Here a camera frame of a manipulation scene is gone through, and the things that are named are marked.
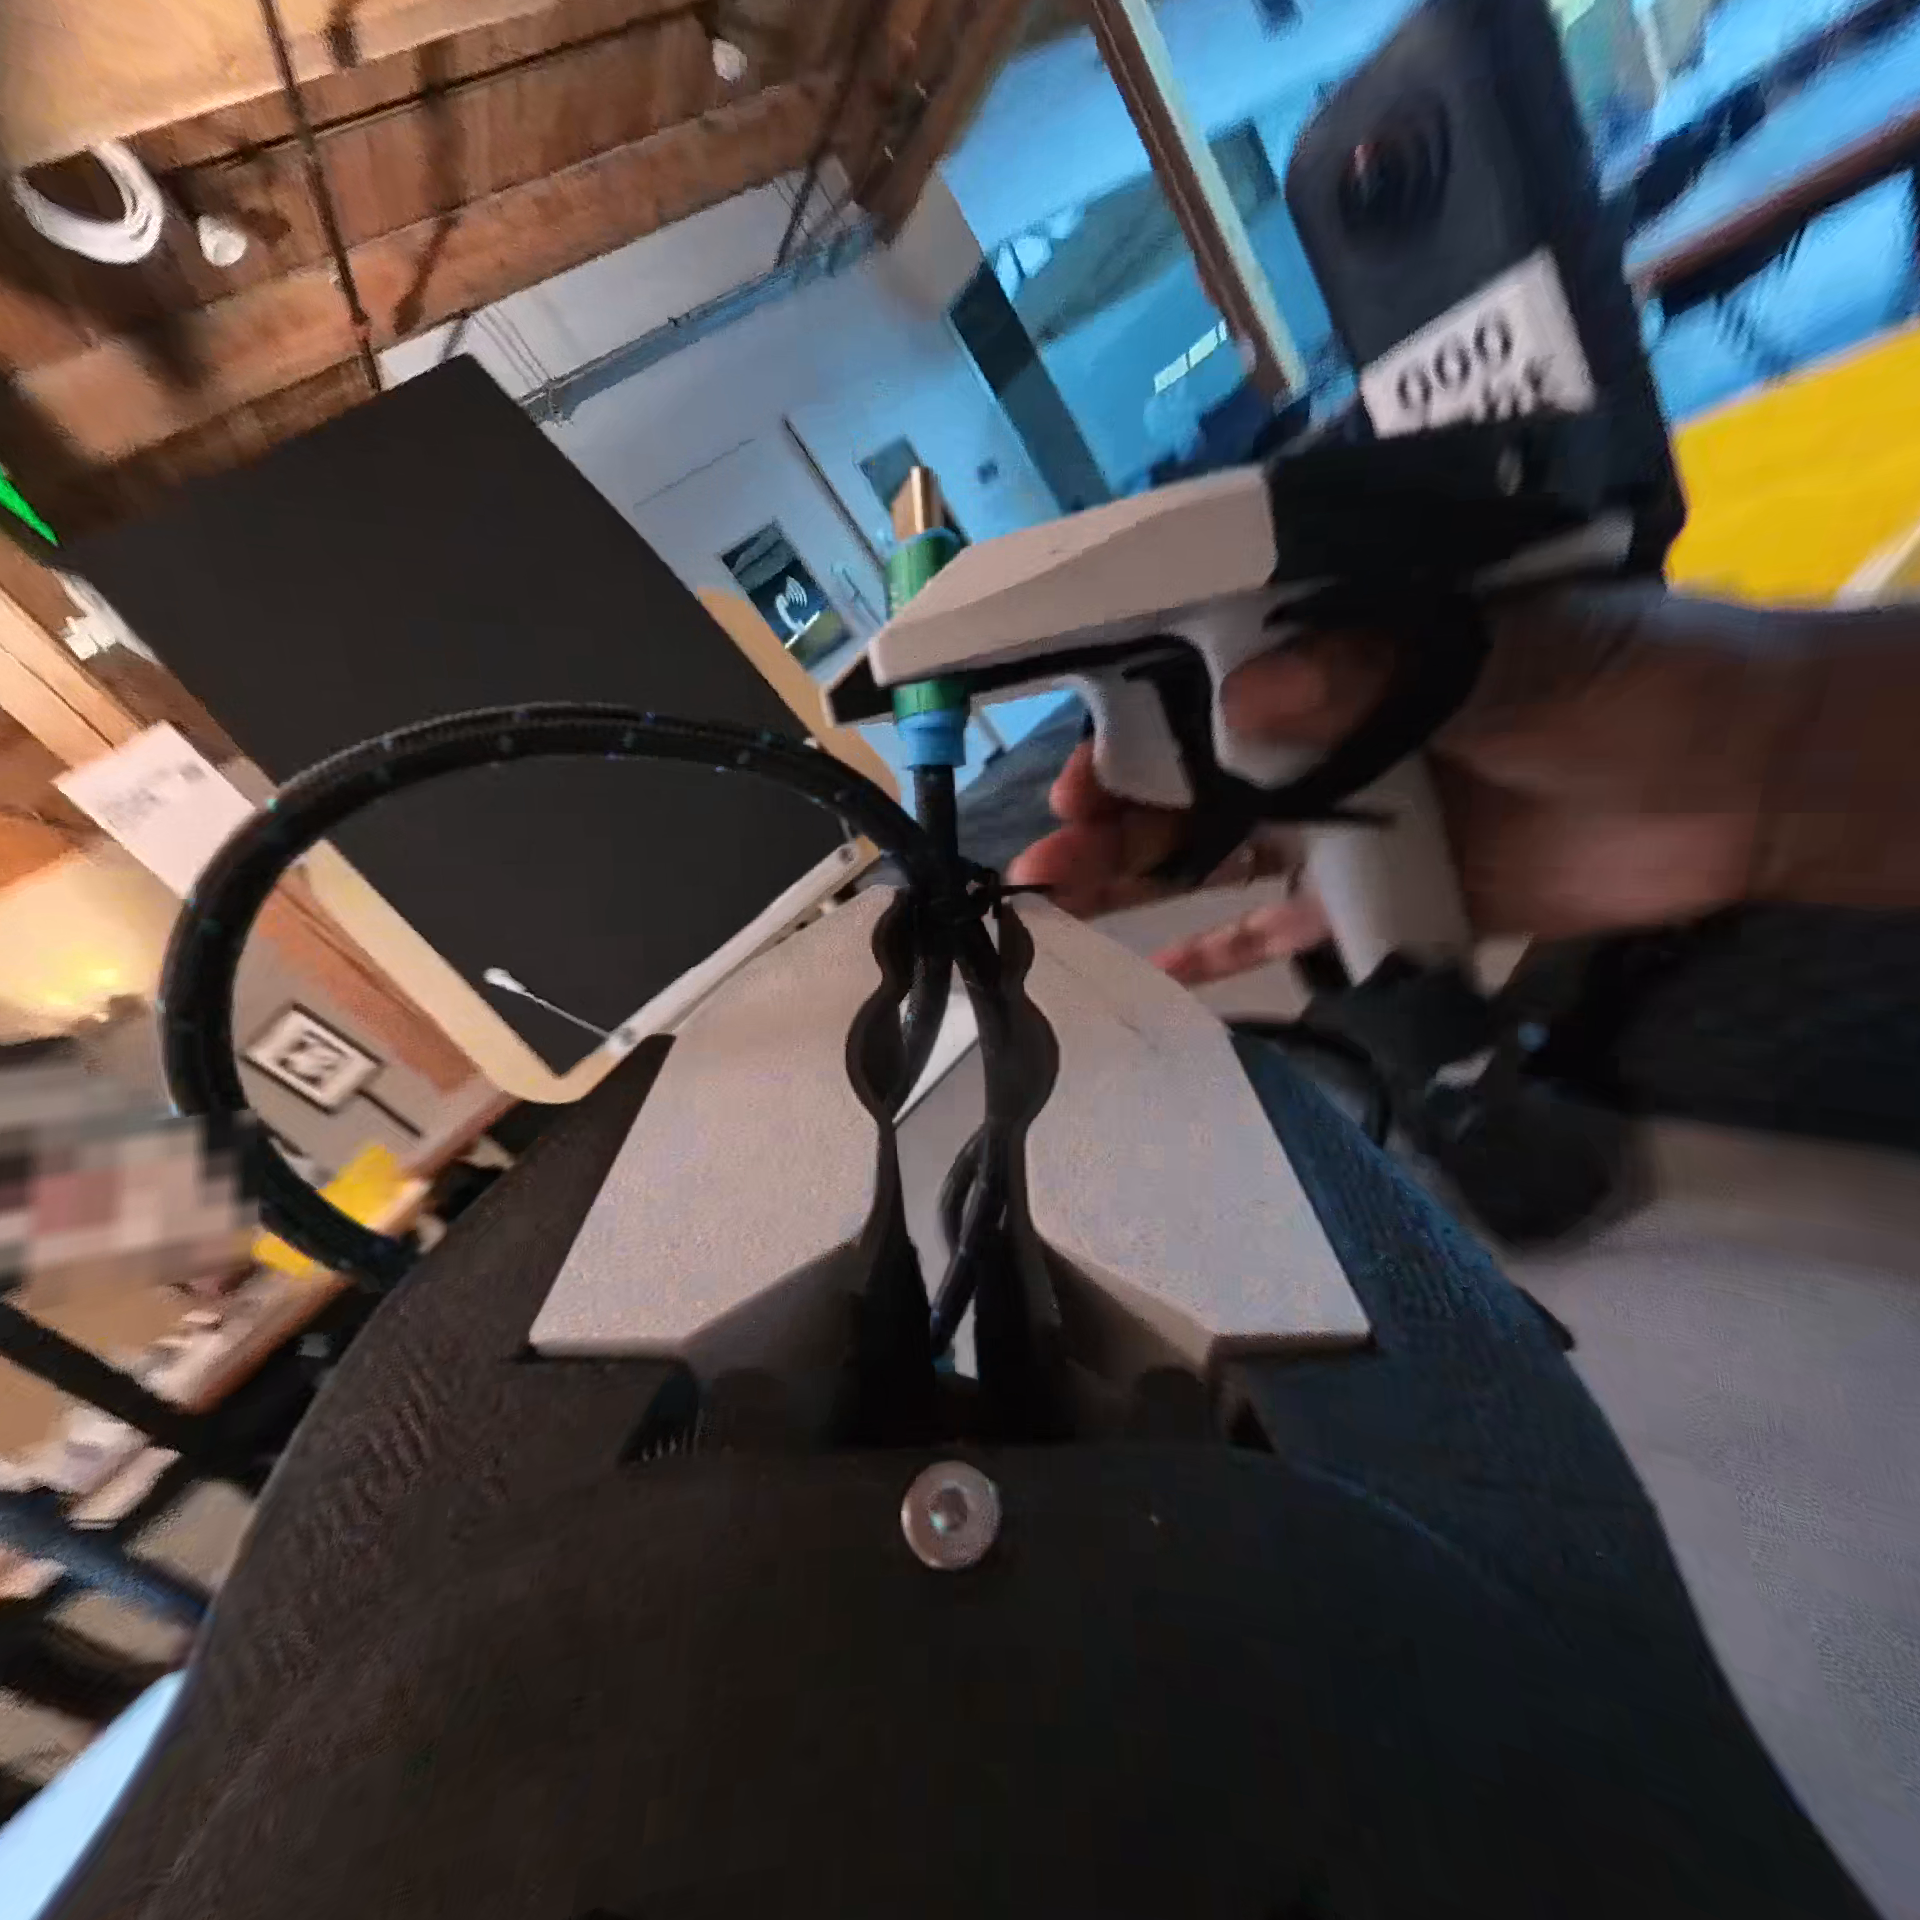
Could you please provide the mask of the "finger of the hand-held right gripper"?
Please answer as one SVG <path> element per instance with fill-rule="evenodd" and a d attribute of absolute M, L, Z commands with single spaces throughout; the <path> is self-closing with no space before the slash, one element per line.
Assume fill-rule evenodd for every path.
<path fill-rule="evenodd" d="M 1076 592 L 1054 585 L 997 594 L 923 594 L 938 575 L 887 618 L 864 657 L 828 684 L 830 720 L 885 716 L 894 691 L 904 684 L 1040 661 L 1074 645 L 1159 633 L 1167 618 L 1268 584 L 1197 592 L 1141 578 L 1082 578 L 1071 581 Z"/>
<path fill-rule="evenodd" d="M 1197 592 L 1262 585 L 1280 557 L 1259 467 L 1234 467 L 975 544 L 923 594 L 997 594 L 1090 578 Z"/>

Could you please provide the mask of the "black board with tan edge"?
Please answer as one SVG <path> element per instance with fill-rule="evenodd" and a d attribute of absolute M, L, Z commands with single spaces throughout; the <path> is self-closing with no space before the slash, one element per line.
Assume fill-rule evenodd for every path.
<path fill-rule="evenodd" d="M 811 737 L 896 794 L 751 607 L 686 587 L 468 360 L 86 531 L 64 567 L 270 786 L 451 713 L 622 704 Z M 570 1103 L 613 1057 L 486 967 L 615 1024 L 845 841 L 742 776 L 522 760 L 370 804 L 299 880 L 493 1089 Z"/>

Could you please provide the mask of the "yellow storage bin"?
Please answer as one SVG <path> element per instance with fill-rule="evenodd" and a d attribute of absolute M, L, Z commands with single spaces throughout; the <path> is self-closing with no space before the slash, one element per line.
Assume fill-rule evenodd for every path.
<path fill-rule="evenodd" d="M 363 1143 L 319 1189 L 319 1197 L 374 1233 L 411 1227 L 424 1210 L 424 1195 L 428 1180 L 402 1165 L 383 1143 Z M 341 1277 L 270 1233 L 253 1239 L 253 1263 L 301 1285 Z"/>

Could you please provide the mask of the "yellow plastic bin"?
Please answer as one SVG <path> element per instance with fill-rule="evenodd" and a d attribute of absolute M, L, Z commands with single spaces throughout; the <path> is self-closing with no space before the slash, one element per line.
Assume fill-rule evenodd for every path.
<path fill-rule="evenodd" d="M 1917 324 L 1711 407 L 1674 452 L 1675 587 L 1823 607 L 1879 565 L 1916 585 Z"/>

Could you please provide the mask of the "braided hdmi cable green plugs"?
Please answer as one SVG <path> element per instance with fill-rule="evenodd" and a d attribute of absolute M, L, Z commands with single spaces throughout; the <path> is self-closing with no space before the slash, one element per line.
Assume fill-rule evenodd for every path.
<path fill-rule="evenodd" d="M 200 1123 L 246 1172 L 270 1233 L 327 1269 L 395 1287 L 411 1255 L 352 1223 L 304 1184 L 251 1114 L 234 1057 L 234 983 L 251 928 L 280 879 L 335 825 L 415 784 L 535 760 L 684 761 L 780 786 L 869 837 L 904 880 L 908 1018 L 900 1065 L 923 1068 L 958 977 L 968 995 L 989 1080 L 1015 1059 L 1007 965 L 989 956 L 986 917 L 1015 895 L 962 858 L 952 772 L 916 772 L 918 816 L 843 761 L 792 737 L 620 704 L 522 704 L 451 713 L 363 741 L 271 794 L 194 880 L 160 979 L 160 1063 L 179 1115 Z"/>

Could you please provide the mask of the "framed black white tag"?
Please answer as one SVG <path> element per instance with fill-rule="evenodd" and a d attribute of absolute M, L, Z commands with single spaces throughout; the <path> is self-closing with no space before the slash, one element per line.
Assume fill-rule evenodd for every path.
<path fill-rule="evenodd" d="M 301 1008 L 283 1007 L 243 1045 L 240 1063 L 318 1114 L 343 1114 L 373 1091 L 383 1063 L 341 1027 Z"/>

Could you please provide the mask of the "person's right hand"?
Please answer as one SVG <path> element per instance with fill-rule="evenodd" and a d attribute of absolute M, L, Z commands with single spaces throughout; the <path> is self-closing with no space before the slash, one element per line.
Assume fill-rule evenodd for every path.
<path fill-rule="evenodd" d="M 1806 623 L 1598 587 L 1509 603 L 1477 693 L 1436 739 L 1436 792 L 1477 932 L 1578 937 L 1694 922 L 1733 906 L 1840 906 L 1830 827 L 1806 801 L 1790 735 L 1810 719 Z M 1388 645 L 1319 636 L 1222 685 L 1231 729 L 1319 751 L 1384 681 Z M 1187 816 L 1106 794 L 1082 745 L 1052 786 L 1055 833 L 1007 880 L 1092 920 L 1172 891 L 1154 880 Z M 1308 880 L 1164 952 L 1199 987 L 1330 943 Z"/>

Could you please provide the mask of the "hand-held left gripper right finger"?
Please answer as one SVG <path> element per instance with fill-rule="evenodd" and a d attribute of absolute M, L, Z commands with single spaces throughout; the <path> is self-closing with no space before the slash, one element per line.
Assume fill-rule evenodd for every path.
<path fill-rule="evenodd" d="M 1118 1403 L 1157 1371 L 1215 1385 L 1236 1361 L 1364 1351 L 1368 1314 L 1226 1024 L 1054 904 L 1011 920 L 1054 1047 L 1024 1204 L 1067 1385 Z"/>

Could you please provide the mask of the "white paper notice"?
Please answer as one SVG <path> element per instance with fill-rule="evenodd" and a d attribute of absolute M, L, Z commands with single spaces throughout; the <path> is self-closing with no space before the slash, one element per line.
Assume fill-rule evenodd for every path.
<path fill-rule="evenodd" d="M 172 725 L 68 769 L 54 789 L 179 901 L 255 816 L 243 789 Z"/>

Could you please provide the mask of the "black phone sign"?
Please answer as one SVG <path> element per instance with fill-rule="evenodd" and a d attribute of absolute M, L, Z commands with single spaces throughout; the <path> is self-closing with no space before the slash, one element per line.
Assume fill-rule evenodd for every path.
<path fill-rule="evenodd" d="M 720 562 L 781 649 L 807 673 L 848 640 L 845 619 L 778 521 L 727 547 Z"/>

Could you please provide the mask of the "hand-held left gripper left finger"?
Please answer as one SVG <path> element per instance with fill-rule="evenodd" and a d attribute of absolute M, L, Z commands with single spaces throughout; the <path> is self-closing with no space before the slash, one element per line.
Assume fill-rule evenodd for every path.
<path fill-rule="evenodd" d="M 848 1385 L 882 1092 L 850 1042 L 880 1008 L 900 895 L 860 895 L 732 975 L 678 1031 L 528 1332 L 540 1361 L 664 1361 L 796 1403 Z"/>

